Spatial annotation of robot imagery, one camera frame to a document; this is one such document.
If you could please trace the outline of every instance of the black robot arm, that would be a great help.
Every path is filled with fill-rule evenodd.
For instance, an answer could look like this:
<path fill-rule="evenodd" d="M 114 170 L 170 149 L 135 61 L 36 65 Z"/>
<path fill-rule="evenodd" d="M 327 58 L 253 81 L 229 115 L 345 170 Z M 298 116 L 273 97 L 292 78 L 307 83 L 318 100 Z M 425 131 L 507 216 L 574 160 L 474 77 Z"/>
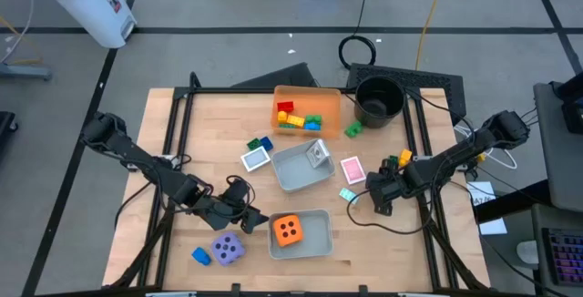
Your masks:
<path fill-rule="evenodd" d="M 403 174 L 387 166 L 384 161 L 378 173 L 366 177 L 366 188 L 371 190 L 374 211 L 390 216 L 392 201 L 412 198 L 427 189 L 445 185 L 455 168 L 465 164 L 490 148 L 513 149 L 528 139 L 530 129 L 516 112 L 502 111 L 487 120 L 474 135 L 448 150 L 430 158 L 420 159 L 404 167 Z"/>
<path fill-rule="evenodd" d="M 229 222 L 236 224 L 241 221 L 242 230 L 252 233 L 256 225 L 268 219 L 250 205 L 248 182 L 236 176 L 229 177 L 227 190 L 218 197 L 212 196 L 213 187 L 209 183 L 174 170 L 171 161 L 152 157 L 136 145 L 126 134 L 123 119 L 113 114 L 96 112 L 83 128 L 81 141 L 96 152 L 119 159 L 124 166 L 134 164 L 148 181 L 169 196 L 169 202 L 182 211 L 201 217 L 214 230 L 224 229 Z"/>

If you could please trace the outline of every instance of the wooden table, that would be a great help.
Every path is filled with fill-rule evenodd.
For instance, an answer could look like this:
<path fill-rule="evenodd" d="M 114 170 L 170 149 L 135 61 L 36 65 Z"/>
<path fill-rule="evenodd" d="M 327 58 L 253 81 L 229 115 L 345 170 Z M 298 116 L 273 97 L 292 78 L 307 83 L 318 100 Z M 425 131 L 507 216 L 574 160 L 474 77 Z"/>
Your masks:
<path fill-rule="evenodd" d="M 151 89 L 149 92 L 138 144 L 154 155 L 162 150 L 172 91 Z M 442 89 L 422 89 L 422 93 L 437 105 L 447 107 Z M 423 234 L 402 236 L 375 227 L 356 226 L 346 215 L 346 201 L 338 195 L 342 187 L 347 187 L 339 164 L 341 159 L 358 156 L 365 171 L 377 171 L 381 159 L 398 155 L 407 146 L 403 116 L 395 118 L 385 128 L 365 129 L 357 138 L 349 139 L 342 134 L 337 139 L 327 139 L 325 143 L 336 165 L 334 176 L 317 186 L 287 194 L 280 188 L 271 165 L 247 173 L 240 162 L 240 155 L 248 151 L 246 143 L 253 138 L 269 136 L 274 151 L 296 146 L 307 139 L 272 134 L 271 102 L 271 94 L 195 95 L 186 147 L 192 162 L 183 171 L 194 173 L 213 184 L 217 194 L 226 189 L 225 178 L 228 175 L 241 175 L 257 191 L 253 206 L 268 216 L 286 210 L 328 210 L 332 217 L 332 255 L 276 261 L 268 253 L 266 223 L 255 228 L 251 235 L 230 224 L 228 230 L 238 234 L 247 254 L 228 267 L 220 266 L 217 261 L 204 267 L 190 254 L 197 247 L 209 251 L 212 240 L 224 231 L 213 231 L 199 218 L 180 214 L 174 220 L 164 289 L 228 291 L 232 283 L 238 282 L 244 291 L 356 292 L 359 284 L 366 284 L 371 292 L 430 292 Z M 416 141 L 422 150 L 413 102 L 411 106 Z M 178 123 L 182 108 L 179 109 Z M 426 103 L 424 111 L 434 153 L 454 145 L 450 115 Z M 353 103 L 343 97 L 342 128 L 353 121 Z M 179 127 L 173 141 L 173 152 L 176 152 L 178 145 L 178 131 Z M 462 175 L 456 174 L 454 181 L 465 185 Z M 125 198 L 144 182 L 141 174 L 129 174 Z M 352 185 L 350 189 L 362 191 L 364 182 Z M 104 283 L 117 279 L 142 247 L 152 196 L 153 189 L 150 189 L 123 211 Z M 476 278 L 489 286 L 467 192 L 449 184 L 443 189 L 442 196 L 454 249 Z M 351 213 L 359 221 L 379 222 L 398 230 L 411 230 L 420 225 L 415 199 L 394 201 L 394 215 L 384 217 L 374 214 L 370 197 L 363 196 Z M 447 286 L 443 254 L 437 244 L 435 251 L 442 285 Z M 153 253 L 148 282 L 154 282 L 158 256 L 157 251 Z"/>

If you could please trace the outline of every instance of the orange dice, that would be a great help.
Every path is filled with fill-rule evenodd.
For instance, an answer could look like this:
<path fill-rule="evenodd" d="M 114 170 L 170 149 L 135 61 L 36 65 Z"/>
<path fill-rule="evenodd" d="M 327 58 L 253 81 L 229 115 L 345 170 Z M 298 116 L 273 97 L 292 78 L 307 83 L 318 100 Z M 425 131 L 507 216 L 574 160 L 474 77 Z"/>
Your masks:
<path fill-rule="evenodd" d="M 273 222 L 273 231 L 280 247 L 302 241 L 303 232 L 297 215 L 288 215 Z"/>

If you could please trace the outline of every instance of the gray floor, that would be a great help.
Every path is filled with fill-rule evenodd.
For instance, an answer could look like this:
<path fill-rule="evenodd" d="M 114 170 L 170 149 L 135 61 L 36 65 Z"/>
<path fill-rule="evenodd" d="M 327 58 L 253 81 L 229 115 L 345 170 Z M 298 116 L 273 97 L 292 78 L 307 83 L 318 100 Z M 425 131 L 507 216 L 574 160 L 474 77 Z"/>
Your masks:
<path fill-rule="evenodd" d="M 367 0 L 363 26 L 422 26 L 433 0 Z M 565 27 L 583 27 L 580 0 L 551 0 Z M 361 0 L 136 0 L 142 27 L 353 26 Z M 0 15 L 26 22 L 28 0 L 0 0 Z M 76 27 L 54 0 L 36 0 L 34 27 Z M 540 0 L 440 0 L 433 26 L 552 27 Z M 411 69 L 419 35 L 370 34 L 377 64 Z M 0 35 L 0 53 L 12 42 Z M 323 86 L 341 87 L 347 71 L 337 59 L 345 34 L 134 35 L 118 51 L 100 109 L 114 112 L 136 136 L 147 92 L 184 86 L 194 70 L 204 86 L 226 87 L 298 62 L 308 63 Z M 35 257 L 76 137 L 101 72 L 106 49 L 90 36 L 34 34 L 50 82 L 0 80 L 0 110 L 14 111 L 21 128 L 0 163 L 1 296 L 19 295 Z M 583 36 L 568 37 L 583 54 Z M 17 57 L 31 55 L 28 46 Z M 346 56 L 366 62 L 368 51 L 347 46 Z M 422 70 L 464 77 L 468 117 L 476 124 L 501 109 L 524 113 L 534 106 L 532 85 L 574 75 L 557 35 L 429 35 Z M 518 170 L 485 163 L 518 187 L 543 179 L 536 129 L 513 151 Z M 37 293 L 99 287 L 113 237 L 113 217 L 127 173 L 115 162 L 86 151 Z M 493 182 L 500 191 L 509 191 Z M 506 218 L 509 234 L 488 238 L 514 264 L 516 243 L 532 236 L 528 213 Z M 532 292 L 485 248 L 493 286 Z"/>

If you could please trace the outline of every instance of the purple die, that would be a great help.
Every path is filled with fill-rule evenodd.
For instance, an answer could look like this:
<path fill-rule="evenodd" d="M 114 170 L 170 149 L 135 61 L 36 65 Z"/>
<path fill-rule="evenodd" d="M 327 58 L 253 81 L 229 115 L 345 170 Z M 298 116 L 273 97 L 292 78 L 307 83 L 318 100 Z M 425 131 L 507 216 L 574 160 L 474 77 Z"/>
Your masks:
<path fill-rule="evenodd" d="M 212 242 L 210 248 L 212 249 L 212 254 L 215 256 L 215 259 L 217 259 L 222 266 L 231 264 L 245 254 L 243 244 L 233 232 L 227 232 L 218 237 Z"/>

